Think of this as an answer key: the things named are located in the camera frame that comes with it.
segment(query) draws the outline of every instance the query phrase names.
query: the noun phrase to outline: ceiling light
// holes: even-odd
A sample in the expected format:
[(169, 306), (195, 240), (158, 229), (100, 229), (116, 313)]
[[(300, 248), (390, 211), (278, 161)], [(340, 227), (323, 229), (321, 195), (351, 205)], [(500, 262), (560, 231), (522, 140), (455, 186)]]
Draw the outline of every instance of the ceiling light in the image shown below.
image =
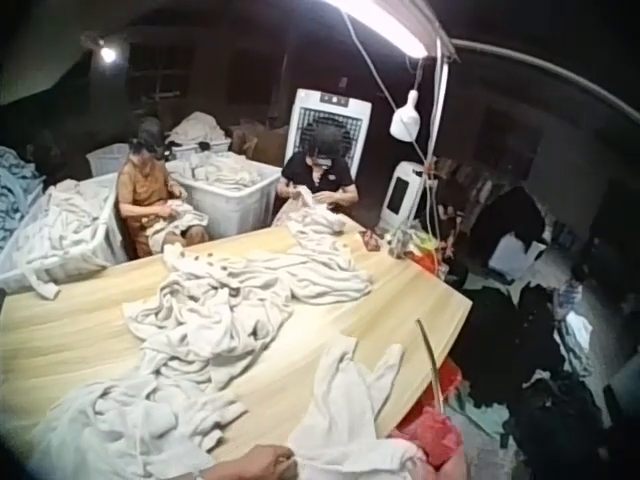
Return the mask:
[(422, 58), (427, 55), (424, 45), (398, 20), (372, 0), (325, 1), (375, 30), (410, 57)]
[(104, 63), (113, 63), (117, 57), (116, 51), (110, 47), (101, 47), (100, 48), (100, 56), (102, 57), (102, 61)]

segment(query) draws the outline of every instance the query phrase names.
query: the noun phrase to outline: white lamp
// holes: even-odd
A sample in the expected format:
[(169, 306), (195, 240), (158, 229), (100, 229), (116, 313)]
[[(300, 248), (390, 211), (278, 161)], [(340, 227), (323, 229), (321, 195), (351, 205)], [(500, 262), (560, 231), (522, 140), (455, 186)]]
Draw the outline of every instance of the white lamp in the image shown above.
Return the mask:
[(407, 104), (396, 110), (391, 119), (389, 133), (402, 142), (413, 142), (420, 131), (420, 115), (416, 111), (418, 92), (409, 91)]

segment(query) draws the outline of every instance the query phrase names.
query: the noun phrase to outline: white towel pile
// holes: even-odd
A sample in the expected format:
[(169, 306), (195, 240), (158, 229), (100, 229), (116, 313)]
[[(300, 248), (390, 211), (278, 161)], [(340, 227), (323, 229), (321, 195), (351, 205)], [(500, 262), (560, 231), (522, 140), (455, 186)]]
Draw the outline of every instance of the white towel pile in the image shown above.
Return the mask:
[(300, 480), (426, 478), (426, 459), (402, 439), (378, 439), (375, 420), (402, 360), (392, 345), (373, 372), (354, 361), (356, 339), (341, 336), (320, 360), (314, 400), (289, 438)]
[(149, 239), (149, 247), (154, 254), (162, 252), (162, 244), (168, 233), (180, 234), (190, 227), (206, 227), (209, 217), (204, 213), (196, 212), (191, 205), (182, 200), (169, 200), (167, 202), (175, 212), (170, 220), (161, 220), (146, 231)]
[(123, 307), (144, 340), (138, 366), (52, 409), (36, 431), (34, 468), (54, 480), (111, 480), (212, 465), (204, 450), (244, 411), (220, 390), (273, 341), (293, 300), (350, 301), (371, 290), (368, 275), (330, 235), (343, 229), (330, 212), (308, 217), (291, 225), (298, 245), (287, 254), (248, 258), (199, 258), (165, 247), (171, 273), (157, 297)]
[(256, 167), (247, 157), (232, 152), (193, 153), (188, 159), (167, 163), (167, 169), (178, 179), (232, 192), (246, 190), (261, 180)]
[[(45, 298), (55, 298), (59, 290), (36, 277), (39, 265), (44, 260), (63, 259), (72, 249), (85, 247), (95, 238), (112, 189), (106, 183), (65, 180), (47, 190), (35, 207), (34, 220), (18, 232), (14, 261)], [(98, 259), (90, 260), (96, 268), (108, 266)]]
[(226, 140), (226, 137), (215, 118), (206, 113), (195, 112), (174, 128), (167, 140), (181, 145), (193, 145), (199, 142), (216, 143)]

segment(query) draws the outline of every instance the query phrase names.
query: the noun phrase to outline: evaporative air cooler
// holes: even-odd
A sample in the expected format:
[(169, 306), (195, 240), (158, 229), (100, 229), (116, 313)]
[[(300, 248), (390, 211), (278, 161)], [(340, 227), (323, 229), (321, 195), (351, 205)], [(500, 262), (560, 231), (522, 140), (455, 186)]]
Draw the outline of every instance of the evaporative air cooler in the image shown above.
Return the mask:
[[(427, 211), (426, 178), (422, 164), (400, 162), (393, 172), (387, 196), (380, 213), (379, 226), (395, 230), (405, 220), (416, 220)], [(430, 180), (435, 189), (437, 180)]]
[(342, 154), (356, 178), (369, 128), (371, 104), (332, 93), (298, 89), (291, 111), (285, 162), (302, 150), (315, 125), (333, 125), (342, 130)]

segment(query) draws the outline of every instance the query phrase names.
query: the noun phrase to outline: wooden table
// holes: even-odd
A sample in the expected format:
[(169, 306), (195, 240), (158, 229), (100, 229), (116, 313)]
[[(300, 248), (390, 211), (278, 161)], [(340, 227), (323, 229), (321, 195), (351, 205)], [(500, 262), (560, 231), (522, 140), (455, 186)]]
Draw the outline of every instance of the wooden table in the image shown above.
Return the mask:
[[(259, 362), (231, 385), (249, 413), (224, 432), (219, 459), (256, 443), (283, 443), (307, 410), (318, 360), (338, 333), (359, 339), (358, 361), (373, 366), (400, 343), (405, 355), (379, 420), (389, 432), (430, 381), (429, 362), (415, 319), (425, 323), (439, 362), (455, 340), (471, 303), (408, 260), (367, 252), (351, 222), (342, 237), (359, 268), (373, 277), (363, 299), (329, 306), (296, 306), (294, 316)], [(288, 230), (270, 228), (191, 248), (193, 252), (243, 255), (262, 249), (284, 252), (294, 245)], [(158, 256), (110, 268), (62, 287), (57, 300), (34, 293), (7, 298), (0, 327), (5, 405), (16, 417), (10, 434), (25, 438), (47, 409), (75, 387), (112, 378), (131, 367), (139, 341), (124, 324), (120, 307), (152, 296), (167, 275)], [(28, 448), (28, 443), (18, 443)]]

